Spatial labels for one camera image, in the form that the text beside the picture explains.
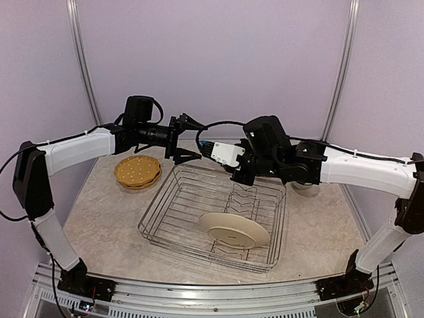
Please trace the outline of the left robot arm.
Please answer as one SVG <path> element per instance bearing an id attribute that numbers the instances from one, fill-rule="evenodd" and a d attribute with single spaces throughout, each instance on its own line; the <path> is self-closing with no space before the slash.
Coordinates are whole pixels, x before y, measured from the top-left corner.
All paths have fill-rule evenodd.
<path id="1" fill-rule="evenodd" d="M 77 166 L 100 158 L 116 156 L 130 149 L 140 152 L 150 147 L 164 149 L 165 158 L 182 161 L 178 139 L 186 131 L 198 131 L 202 124 L 182 113 L 167 124 L 153 120 L 153 110 L 164 110 L 153 97 L 130 96 L 124 111 L 112 123 L 53 141 L 27 141 L 11 156 L 16 162 L 12 189 L 25 214 L 1 216 L 10 222 L 27 220 L 39 245 L 62 272 L 62 280 L 80 295 L 87 294 L 93 281 L 87 266 L 67 237 L 54 202 L 54 178 Z"/>

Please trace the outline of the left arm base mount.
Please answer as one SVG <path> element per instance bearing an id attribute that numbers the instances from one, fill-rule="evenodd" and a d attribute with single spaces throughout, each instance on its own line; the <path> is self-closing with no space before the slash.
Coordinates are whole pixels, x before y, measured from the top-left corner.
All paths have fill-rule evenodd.
<path id="1" fill-rule="evenodd" d="M 72 269 L 61 269 L 58 289 L 94 300 L 111 302 L 116 285 L 113 280 L 88 275 L 87 266 L 80 258 Z"/>

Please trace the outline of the yellow oval dish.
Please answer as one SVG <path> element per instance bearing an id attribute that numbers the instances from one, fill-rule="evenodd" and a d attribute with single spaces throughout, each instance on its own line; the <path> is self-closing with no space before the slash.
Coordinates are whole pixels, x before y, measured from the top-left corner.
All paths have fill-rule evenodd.
<path id="1" fill-rule="evenodd" d="M 142 185 L 127 185 L 124 184 L 123 182 L 117 181 L 118 184 L 120 184 L 121 186 L 123 186 L 124 188 L 127 189 L 131 189 L 131 190 L 139 190 L 139 189 L 146 189 L 150 186 L 153 186 L 162 176 L 162 170 L 160 170 L 154 177 L 154 179 L 150 182 L 146 182 Z"/>
<path id="2" fill-rule="evenodd" d="M 160 162 L 151 156 L 134 155 L 121 160 L 114 168 L 117 181 L 126 186 L 143 186 L 161 172 Z"/>

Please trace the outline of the cream plate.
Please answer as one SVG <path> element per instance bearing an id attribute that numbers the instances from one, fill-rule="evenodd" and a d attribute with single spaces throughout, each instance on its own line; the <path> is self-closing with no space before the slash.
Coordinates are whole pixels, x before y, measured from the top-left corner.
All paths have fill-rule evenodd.
<path id="1" fill-rule="evenodd" d="M 199 226 L 214 241 L 224 246 L 248 250 L 268 246 L 271 236 L 256 221 L 230 213 L 205 213 L 199 217 Z"/>

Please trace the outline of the white blue-rimmed bowl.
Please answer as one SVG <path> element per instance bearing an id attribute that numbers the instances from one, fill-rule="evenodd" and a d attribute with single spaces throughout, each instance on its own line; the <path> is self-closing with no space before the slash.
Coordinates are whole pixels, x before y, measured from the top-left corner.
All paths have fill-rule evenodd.
<path id="1" fill-rule="evenodd" d="M 320 187 L 318 185 L 292 182 L 291 186 L 298 195 L 306 198 L 316 197 L 320 192 Z"/>

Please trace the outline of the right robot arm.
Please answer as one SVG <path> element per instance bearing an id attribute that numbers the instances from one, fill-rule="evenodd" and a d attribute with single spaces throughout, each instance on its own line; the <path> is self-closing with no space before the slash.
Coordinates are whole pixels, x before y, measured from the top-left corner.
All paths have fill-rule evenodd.
<path id="1" fill-rule="evenodd" d="M 395 215 L 356 251 L 340 277 L 343 293 L 354 293 L 398 246 L 423 233 L 422 155 L 388 158 L 307 139 L 293 145 L 275 116 L 258 117 L 242 129 L 245 138 L 228 150 L 227 164 L 236 182 L 250 185 L 263 176 L 284 184 L 346 184 L 397 197 Z"/>

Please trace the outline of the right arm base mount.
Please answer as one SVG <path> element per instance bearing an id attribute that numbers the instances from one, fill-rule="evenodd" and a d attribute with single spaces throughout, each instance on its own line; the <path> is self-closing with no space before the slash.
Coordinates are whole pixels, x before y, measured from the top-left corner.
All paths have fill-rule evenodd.
<path id="1" fill-rule="evenodd" d="M 321 301 L 365 292 L 366 289 L 371 290 L 374 287 L 372 275 L 361 272 L 356 268 L 357 254 L 358 249 L 350 255 L 344 274 L 316 281 L 315 284 Z"/>

